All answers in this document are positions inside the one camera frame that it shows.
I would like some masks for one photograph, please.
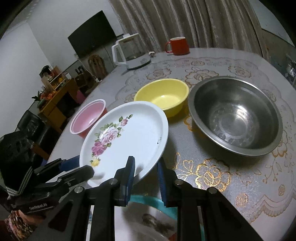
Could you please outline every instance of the white kettle handle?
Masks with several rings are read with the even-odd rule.
[[[117,50],[119,51],[119,54],[123,60],[123,62],[118,62],[118,59],[117,59]],[[126,58],[123,54],[123,51],[120,47],[119,44],[115,44],[112,46],[112,56],[113,56],[113,62],[116,64],[116,65],[126,65]]]

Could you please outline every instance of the metal bolt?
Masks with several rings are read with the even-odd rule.
[[[216,188],[213,188],[213,187],[208,188],[207,191],[208,191],[209,193],[211,193],[211,194],[216,194],[216,193],[217,193],[217,189],[216,189]]]
[[[74,188],[74,192],[76,192],[76,193],[80,193],[80,192],[82,192],[83,190],[84,190],[84,188],[81,187],[81,186],[79,186],[79,187],[75,187],[75,188]]]
[[[184,181],[182,179],[175,180],[176,185],[182,185],[183,183],[184,183]]]
[[[111,178],[110,181],[109,181],[109,183],[112,184],[112,185],[116,184],[117,182],[118,181],[117,181],[116,178]]]

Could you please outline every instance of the pink bowl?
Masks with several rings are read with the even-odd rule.
[[[106,102],[103,99],[88,103],[73,118],[70,132],[85,138],[93,125],[106,113]]]

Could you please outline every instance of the black television screen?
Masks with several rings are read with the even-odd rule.
[[[76,29],[68,39],[81,58],[115,37],[105,14],[100,11]]]

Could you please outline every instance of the beige curtain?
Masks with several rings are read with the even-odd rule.
[[[170,38],[190,47],[244,50],[269,59],[257,16],[248,0],[109,0],[125,33],[139,33],[149,51],[164,51]]]

